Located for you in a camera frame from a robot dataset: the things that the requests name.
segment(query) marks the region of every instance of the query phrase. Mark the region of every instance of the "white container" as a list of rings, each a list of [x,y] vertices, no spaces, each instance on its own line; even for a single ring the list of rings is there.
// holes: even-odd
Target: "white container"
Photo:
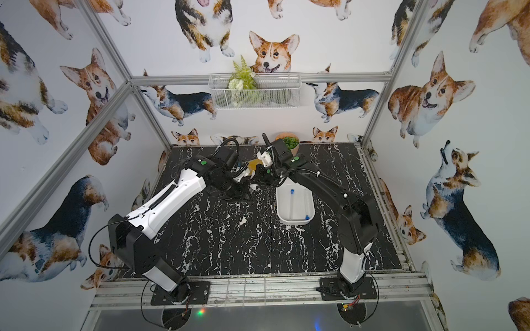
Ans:
[[[276,188],[276,209],[285,225],[305,225],[315,217],[313,193],[289,178]]]

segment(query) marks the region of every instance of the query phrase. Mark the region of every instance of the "black marble surface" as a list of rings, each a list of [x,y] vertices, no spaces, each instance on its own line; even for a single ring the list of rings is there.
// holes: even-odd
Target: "black marble surface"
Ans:
[[[262,146],[242,146],[254,159]],[[179,161],[209,155],[214,147],[175,147],[156,192],[174,178]],[[357,194],[372,194],[354,144],[307,144],[300,153],[321,171]],[[286,226],[276,215],[276,191],[259,186],[250,204],[226,204],[199,193],[162,228],[154,242],[167,260],[188,276],[336,271],[342,260],[333,211],[313,195],[315,217],[307,225]],[[386,227],[379,233],[366,269],[400,269]],[[126,271],[123,277],[131,277]]]

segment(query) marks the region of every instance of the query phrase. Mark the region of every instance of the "plant pot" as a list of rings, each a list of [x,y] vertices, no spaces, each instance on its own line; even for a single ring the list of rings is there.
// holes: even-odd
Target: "plant pot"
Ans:
[[[295,156],[298,153],[298,149],[300,147],[300,139],[292,132],[282,132],[279,135],[276,136],[275,140],[278,139],[284,139],[284,138],[296,138],[298,140],[298,145],[296,145],[295,148],[291,149],[291,153],[293,153],[293,156]]]

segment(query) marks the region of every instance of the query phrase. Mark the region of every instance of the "corgi illustration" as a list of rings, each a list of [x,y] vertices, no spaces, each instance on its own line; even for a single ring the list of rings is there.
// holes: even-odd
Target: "corgi illustration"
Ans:
[[[90,100],[89,112],[86,116],[86,125],[101,111],[109,98],[116,91],[116,86],[105,71],[103,56],[97,48],[92,49],[92,61],[84,68],[77,69],[66,66],[60,67],[65,76],[74,84],[86,91]],[[114,114],[96,139],[90,144],[89,152],[94,161],[105,165],[118,151],[116,144],[120,138],[131,139],[131,133],[127,132],[129,121],[134,121],[134,114],[129,114],[127,108],[122,105]]]
[[[270,13],[272,14],[272,17],[276,18],[277,20],[283,17],[282,11],[284,11],[284,9],[281,7],[282,1],[283,0],[268,0]],[[351,14],[351,10],[348,8],[348,5],[350,4],[351,0],[310,0],[310,1],[314,3],[315,5],[318,5],[321,7],[335,8],[337,18],[341,21],[347,19]]]
[[[319,72],[329,73],[331,64]],[[375,90],[342,90],[338,83],[306,83],[315,90],[315,108],[323,113],[324,123],[328,123],[333,115],[362,109],[360,118],[366,116],[377,104],[379,92]]]
[[[176,145],[177,146],[199,146],[199,134],[197,133],[197,129],[193,129],[190,131],[187,135],[181,135],[178,132],[171,131],[171,134],[176,139]]]
[[[111,253],[110,249],[105,245],[100,245],[100,262],[99,264],[109,266],[109,267],[123,267],[123,261],[120,260],[117,256]],[[89,290],[94,288],[99,288],[102,282],[111,282],[118,276],[118,271],[116,269],[104,269],[98,267],[96,271],[88,277],[81,288],[83,290]]]
[[[313,139],[312,140],[305,140],[301,142],[312,142],[312,143],[321,143],[321,142],[334,142],[335,141],[335,135],[337,134],[337,131],[339,130],[339,126],[334,127],[333,129],[329,131],[321,131],[317,127],[313,128]]]
[[[388,101],[388,109],[401,122],[401,138],[405,138],[405,132],[414,135],[414,146],[420,148],[420,137],[444,117],[454,102],[467,98],[474,90],[474,81],[456,82],[448,75],[441,51],[432,67],[430,81],[423,87],[396,89]]]
[[[230,0],[176,0],[176,20],[192,48],[199,48],[199,59],[210,61],[210,48],[220,46],[224,56],[235,52],[228,46],[232,26]]]
[[[408,245],[414,245],[427,238],[427,235],[418,230],[412,223],[412,205],[409,205],[405,209],[405,213],[399,214],[398,209],[394,205],[394,201],[392,201],[392,196],[390,195],[390,191],[388,190],[385,181],[382,178],[379,178],[379,180],[381,181],[381,186],[388,199],[388,204],[394,214],[396,224],[399,227],[399,233],[403,240],[405,240]]]
[[[489,33],[508,25],[524,60],[530,66],[530,0],[489,0],[480,15],[469,51],[476,53]]]
[[[75,269],[86,263],[81,251],[91,208],[109,207],[101,182],[87,175],[70,188],[63,203],[46,225],[24,231],[0,261],[0,281],[18,279],[43,282],[61,273],[67,266]]]
[[[184,118],[200,113],[203,110],[211,113],[211,120],[215,120],[217,110],[211,94],[206,92],[192,94],[173,94],[162,86],[142,86],[140,91],[153,103],[160,114],[178,122],[179,127],[184,125]]]
[[[250,31],[250,44],[258,55],[250,68],[255,73],[288,73],[291,71],[291,55],[300,43],[300,36],[293,34],[282,42],[270,42]]]
[[[142,186],[142,190],[140,191],[140,194],[136,197],[136,199],[134,200],[134,203],[132,204],[131,211],[137,210],[147,201],[147,197],[149,196],[150,191],[151,191],[151,183],[149,182],[149,179],[146,178],[144,180],[144,186]]]
[[[353,133],[349,133],[346,135],[346,138],[348,138],[349,142],[361,142],[362,136],[360,135],[354,135]],[[372,145],[372,140],[366,144],[366,151],[368,152],[370,159],[372,159],[373,162],[376,162],[379,159],[379,155],[377,155],[377,152],[374,149],[374,146]]]
[[[530,299],[519,298],[508,304],[508,312],[518,331],[530,331]]]
[[[469,168],[469,161],[478,153],[453,148],[449,140],[445,143],[440,150],[441,167],[427,185],[427,204],[423,204],[425,212],[420,214],[424,219],[434,218],[462,250],[461,265],[451,261],[454,270],[494,280],[501,273],[497,252],[464,203],[466,186],[480,186]]]
[[[258,138],[256,136],[254,136],[254,137],[241,137],[241,136],[223,137],[221,135],[212,135],[212,136],[210,136],[210,139],[212,140],[214,145],[221,145],[221,143],[224,140],[229,139],[229,138],[233,138],[233,139],[237,140],[237,142],[240,145],[257,145],[260,142],[260,138]],[[234,144],[233,141],[230,141],[229,143],[227,143],[227,145],[235,145],[235,144]]]
[[[39,120],[40,110],[46,106],[54,114],[62,114],[68,106],[50,95],[35,62],[2,22],[0,55],[0,126],[15,135],[26,128],[38,144],[45,144],[49,132]]]
[[[131,18],[121,10],[123,0],[89,0],[90,4],[97,13],[109,13],[121,25],[128,26],[131,24]],[[30,0],[43,19],[48,21],[54,29],[64,38],[72,39],[72,34],[68,32],[68,27],[61,18],[60,6],[66,8],[76,8],[74,0]]]

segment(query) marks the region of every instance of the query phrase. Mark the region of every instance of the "white wire basket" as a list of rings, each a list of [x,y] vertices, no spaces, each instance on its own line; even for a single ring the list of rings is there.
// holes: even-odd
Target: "white wire basket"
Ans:
[[[230,90],[231,74],[210,75],[208,87],[214,107],[229,109],[283,109],[300,106],[300,73],[257,74],[257,90]]]

